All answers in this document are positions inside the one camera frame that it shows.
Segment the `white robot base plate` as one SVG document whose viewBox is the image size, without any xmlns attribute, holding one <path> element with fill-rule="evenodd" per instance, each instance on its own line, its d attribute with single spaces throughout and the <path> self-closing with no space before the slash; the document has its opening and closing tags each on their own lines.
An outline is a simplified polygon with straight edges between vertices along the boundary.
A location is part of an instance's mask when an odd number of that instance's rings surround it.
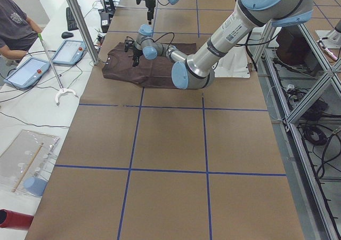
<svg viewBox="0 0 341 240">
<path fill-rule="evenodd" d="M 214 69 L 218 78 L 249 78 L 247 53 L 244 47 L 233 47 Z"/>
</svg>

